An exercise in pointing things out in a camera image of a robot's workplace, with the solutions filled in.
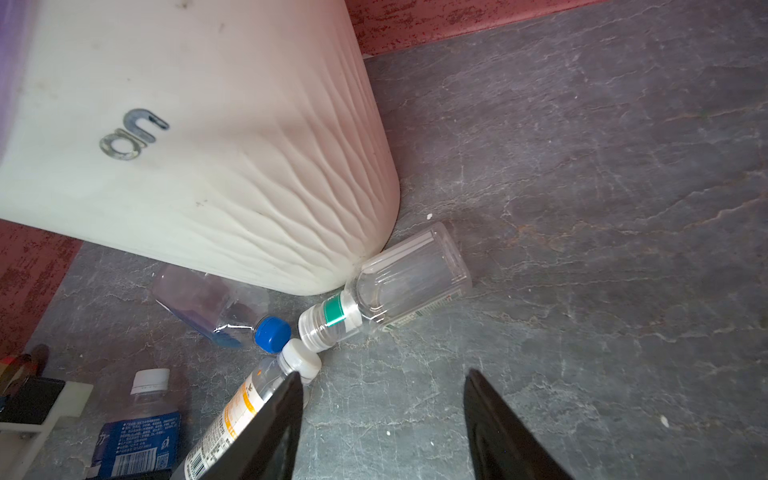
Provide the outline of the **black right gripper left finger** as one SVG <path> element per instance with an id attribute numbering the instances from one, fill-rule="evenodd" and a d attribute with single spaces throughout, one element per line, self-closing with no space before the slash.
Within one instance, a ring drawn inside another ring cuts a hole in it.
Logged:
<path id="1" fill-rule="evenodd" d="M 293 478 L 303 418 L 303 385 L 291 373 L 205 479 Z"/>

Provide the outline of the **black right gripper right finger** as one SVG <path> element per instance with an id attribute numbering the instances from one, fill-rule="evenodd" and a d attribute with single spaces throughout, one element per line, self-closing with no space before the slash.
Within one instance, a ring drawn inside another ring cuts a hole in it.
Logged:
<path id="1" fill-rule="evenodd" d="M 476 479 L 569 479 L 477 369 L 468 371 L 464 418 Z"/>

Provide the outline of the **clear bottle orange label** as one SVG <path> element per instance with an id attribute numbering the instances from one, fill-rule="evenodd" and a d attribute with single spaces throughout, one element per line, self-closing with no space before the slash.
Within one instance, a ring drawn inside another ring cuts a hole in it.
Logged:
<path id="1" fill-rule="evenodd" d="M 190 450 L 171 475 L 173 479 L 196 480 L 224 455 L 292 372 L 301 376 L 303 392 L 322 367 L 319 355 L 293 338 L 282 351 L 263 359 L 246 377 L 202 439 Z"/>

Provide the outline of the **small bottle blue label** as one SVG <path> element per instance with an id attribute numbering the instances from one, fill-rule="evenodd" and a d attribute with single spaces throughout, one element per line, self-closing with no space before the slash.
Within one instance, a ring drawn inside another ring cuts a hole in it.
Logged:
<path id="1" fill-rule="evenodd" d="M 138 371 L 126 409 L 98 435 L 87 479 L 168 470 L 178 458 L 181 413 L 168 398 L 170 370 Z"/>

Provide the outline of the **clear bottle blue cap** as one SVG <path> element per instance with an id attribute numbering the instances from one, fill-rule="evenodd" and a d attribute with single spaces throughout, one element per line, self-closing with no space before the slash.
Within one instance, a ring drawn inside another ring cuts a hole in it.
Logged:
<path id="1" fill-rule="evenodd" d="M 292 337 L 290 324 L 271 312 L 269 292 L 261 287 L 166 265 L 151 294 L 165 310 L 221 347 L 257 346 L 278 354 Z"/>

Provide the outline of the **clear bottle green band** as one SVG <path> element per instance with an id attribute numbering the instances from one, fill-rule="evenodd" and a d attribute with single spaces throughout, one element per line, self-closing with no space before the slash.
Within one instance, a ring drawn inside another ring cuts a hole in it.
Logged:
<path id="1" fill-rule="evenodd" d="M 358 334 L 392 330 L 466 294 L 471 275 L 436 222 L 361 263 L 344 287 L 304 311 L 300 339 L 315 353 Z"/>

